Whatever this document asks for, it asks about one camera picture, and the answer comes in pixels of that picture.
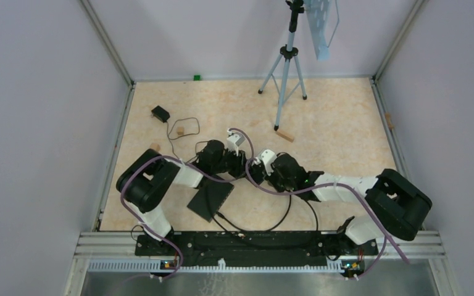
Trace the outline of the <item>black network switch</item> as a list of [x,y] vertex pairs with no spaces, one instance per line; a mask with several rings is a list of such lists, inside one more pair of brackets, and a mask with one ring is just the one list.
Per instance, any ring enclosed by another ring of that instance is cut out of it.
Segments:
[[197,191],[187,208],[207,222],[211,222],[234,188],[231,183],[211,181]]
[[265,168],[262,162],[256,162],[254,158],[250,158],[246,162],[246,168],[249,174],[245,173],[245,177],[248,181],[254,181],[256,184],[261,185],[265,178]]

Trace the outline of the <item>black power adapter with cord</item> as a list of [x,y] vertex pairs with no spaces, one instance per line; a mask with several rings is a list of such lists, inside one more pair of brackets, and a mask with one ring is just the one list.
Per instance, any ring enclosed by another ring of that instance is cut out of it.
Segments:
[[[198,118],[196,118],[196,117],[180,118],[180,119],[175,120],[170,125],[170,123],[168,122],[170,120],[170,113],[159,105],[157,105],[156,107],[154,107],[151,110],[151,115],[152,115],[152,117],[154,117],[154,118],[158,119],[159,121],[161,121],[162,123],[166,124],[166,138],[167,138],[167,140],[170,144],[170,147],[172,149],[172,155],[175,156],[176,158],[179,158],[179,156],[175,152],[174,142],[178,139],[181,139],[181,138],[184,138],[184,137],[187,137],[187,136],[198,135],[201,132],[201,124],[200,124]],[[184,131],[182,131],[177,136],[175,136],[174,138],[171,137],[173,129],[176,128],[176,127],[179,128],[178,124],[183,123],[184,121],[193,121],[193,122],[195,122],[196,131],[190,132],[190,133],[185,133]]]

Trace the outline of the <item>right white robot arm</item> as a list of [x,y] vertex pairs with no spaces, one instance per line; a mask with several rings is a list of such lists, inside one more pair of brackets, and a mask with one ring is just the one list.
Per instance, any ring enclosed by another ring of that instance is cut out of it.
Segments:
[[348,220],[337,237],[345,254],[362,244],[392,235],[404,241],[415,239],[433,203],[419,188],[394,169],[377,176],[338,176],[307,171],[289,154],[263,150],[251,164],[277,193],[295,195],[313,202],[342,202],[363,206],[367,213]]

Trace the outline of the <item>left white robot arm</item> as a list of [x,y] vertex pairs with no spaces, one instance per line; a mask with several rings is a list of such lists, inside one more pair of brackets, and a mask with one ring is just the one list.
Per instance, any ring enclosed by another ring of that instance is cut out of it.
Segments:
[[192,162],[183,163],[161,155],[154,149],[145,151],[118,178],[115,185],[123,206],[138,220],[149,245],[157,254],[165,255],[173,247],[169,235],[173,227],[166,218],[161,203],[173,185],[196,190],[188,209],[210,222],[234,189],[231,180],[245,176],[246,153],[225,147],[218,140],[207,141]]

